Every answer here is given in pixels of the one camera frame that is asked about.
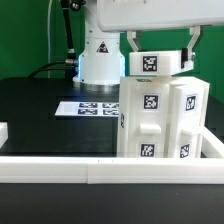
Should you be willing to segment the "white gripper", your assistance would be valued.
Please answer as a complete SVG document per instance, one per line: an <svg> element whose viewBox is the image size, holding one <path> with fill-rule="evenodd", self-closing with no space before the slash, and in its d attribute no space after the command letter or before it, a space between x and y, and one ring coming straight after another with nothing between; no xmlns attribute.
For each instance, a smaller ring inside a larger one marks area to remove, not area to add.
<svg viewBox="0 0 224 224"><path fill-rule="evenodd" d="M97 0L97 17L103 31L128 31L134 52L141 50L139 31L191 27L191 39L181 50L184 68L194 60L201 26L224 24L224 0Z"/></svg>

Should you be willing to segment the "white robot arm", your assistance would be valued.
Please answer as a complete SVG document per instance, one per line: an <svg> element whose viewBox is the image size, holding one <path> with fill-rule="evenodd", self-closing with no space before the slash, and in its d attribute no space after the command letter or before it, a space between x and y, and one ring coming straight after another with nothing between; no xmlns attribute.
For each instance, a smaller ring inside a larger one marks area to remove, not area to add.
<svg viewBox="0 0 224 224"><path fill-rule="evenodd" d="M74 78L84 87L115 87L124 75L120 34L127 34L133 51L130 73L172 76L194 68L193 48L204 26L224 25L224 0L60 0L68 38L69 12L85 10L85 48L81 55L68 44L75 63ZM192 39L180 50L145 51L137 44L142 31L188 28Z"/></svg>

